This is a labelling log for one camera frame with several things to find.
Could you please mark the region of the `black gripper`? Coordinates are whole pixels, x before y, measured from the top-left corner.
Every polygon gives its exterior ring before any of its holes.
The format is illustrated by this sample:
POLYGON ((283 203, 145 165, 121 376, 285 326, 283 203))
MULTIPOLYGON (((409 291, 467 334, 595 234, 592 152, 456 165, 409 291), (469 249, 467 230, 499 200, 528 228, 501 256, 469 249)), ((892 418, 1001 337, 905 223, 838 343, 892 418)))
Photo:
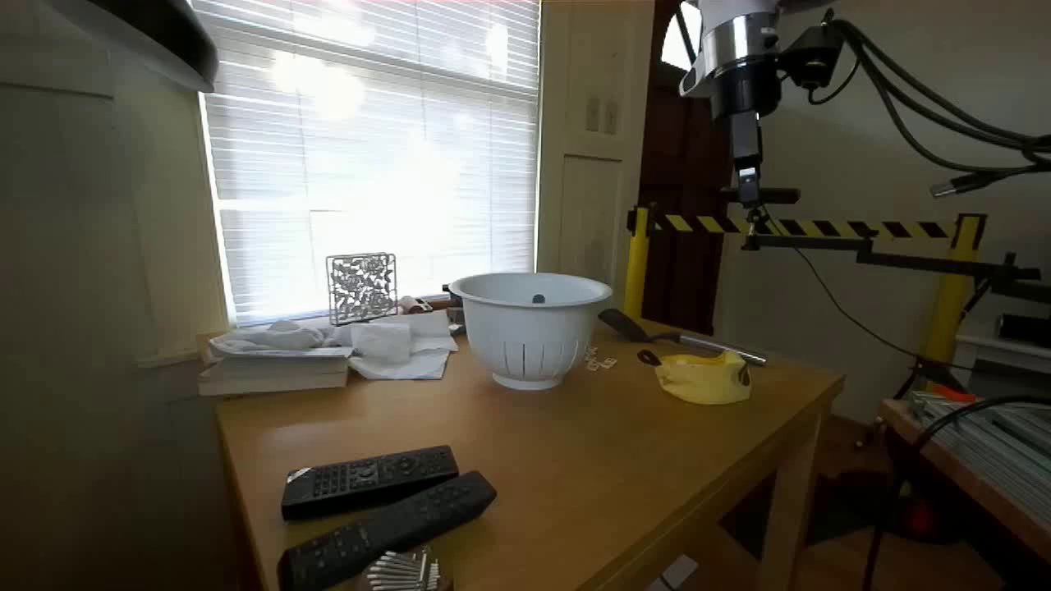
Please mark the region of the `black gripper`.
POLYGON ((736 111, 729 119, 729 153, 743 208, 762 203, 762 119, 756 111, 736 111))

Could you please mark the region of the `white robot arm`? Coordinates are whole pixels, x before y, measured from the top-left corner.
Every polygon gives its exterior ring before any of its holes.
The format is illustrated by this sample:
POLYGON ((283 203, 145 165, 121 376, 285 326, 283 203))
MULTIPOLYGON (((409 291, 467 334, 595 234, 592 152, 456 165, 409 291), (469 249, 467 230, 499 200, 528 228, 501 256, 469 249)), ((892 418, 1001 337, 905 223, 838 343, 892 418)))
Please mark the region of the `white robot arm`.
POLYGON ((758 208, 762 119, 779 104, 774 0, 693 0, 700 48, 678 79, 683 100, 706 100, 729 128, 731 179, 743 208, 758 208))

